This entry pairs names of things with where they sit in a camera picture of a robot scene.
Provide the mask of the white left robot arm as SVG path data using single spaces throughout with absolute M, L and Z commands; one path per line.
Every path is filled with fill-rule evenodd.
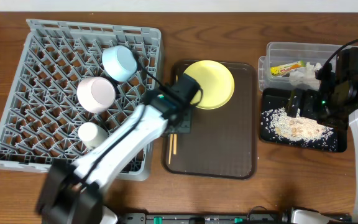
M 152 90 L 130 118 L 96 149 L 67 164 L 53 161 L 35 206 L 46 223 L 117 223 L 104 194 L 146 145 L 176 122 L 196 95 L 190 90 Z

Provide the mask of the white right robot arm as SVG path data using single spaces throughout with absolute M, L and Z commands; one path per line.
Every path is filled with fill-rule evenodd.
M 337 129 L 351 129 L 356 159 L 356 201 L 353 219 L 358 223 L 358 75 L 342 83 L 321 82 L 320 89 L 291 91 L 287 115 L 306 117 L 318 124 Z

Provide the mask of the white cup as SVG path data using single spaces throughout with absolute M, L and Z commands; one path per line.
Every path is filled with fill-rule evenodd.
M 78 137 L 89 150 L 93 150 L 108 138 L 108 133 L 97 124 L 86 122 L 79 127 Z

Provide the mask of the wooden chopstick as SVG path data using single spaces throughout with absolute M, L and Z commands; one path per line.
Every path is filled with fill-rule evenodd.
M 173 134 L 170 135 L 169 153 L 168 153 L 168 165 L 171 163 L 173 149 Z
M 173 135 L 173 155 L 177 154 L 177 134 Z

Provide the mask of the yellow round plate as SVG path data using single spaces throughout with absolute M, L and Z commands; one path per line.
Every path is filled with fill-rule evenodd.
M 199 109 L 217 109 L 226 104 L 234 93 L 234 77 L 222 63 L 201 60 L 192 63 L 184 74 L 194 78 L 202 89 L 191 101 Z

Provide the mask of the pink bowl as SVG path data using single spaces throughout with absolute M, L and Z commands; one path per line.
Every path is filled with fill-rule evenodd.
M 80 105 L 91 113 L 106 111 L 116 99 L 112 83 L 103 77 L 89 77 L 79 82 L 77 96 Z

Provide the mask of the white tissue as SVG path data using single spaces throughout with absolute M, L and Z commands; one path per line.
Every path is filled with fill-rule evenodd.
M 315 72 L 321 68 L 320 63 L 313 65 L 307 62 L 305 67 L 290 72 L 290 84 L 295 88 L 318 90 L 320 81 L 316 79 Z

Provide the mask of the green orange snack wrapper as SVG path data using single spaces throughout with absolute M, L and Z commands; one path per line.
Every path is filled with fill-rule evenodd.
M 286 75 L 286 74 L 290 73 L 293 70 L 296 70 L 298 68 L 303 68 L 303 67 L 305 67 L 304 61 L 299 60 L 299 61 L 296 61 L 296 62 L 271 67 L 270 68 L 270 73 L 271 73 L 271 75 L 273 75 L 275 77 L 278 77 L 278 76 Z

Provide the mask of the light blue bowl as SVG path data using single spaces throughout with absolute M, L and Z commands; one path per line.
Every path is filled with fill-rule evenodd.
M 107 74 L 118 82 L 126 82 L 137 70 L 133 53 L 121 45 L 105 49 L 102 53 L 102 63 Z

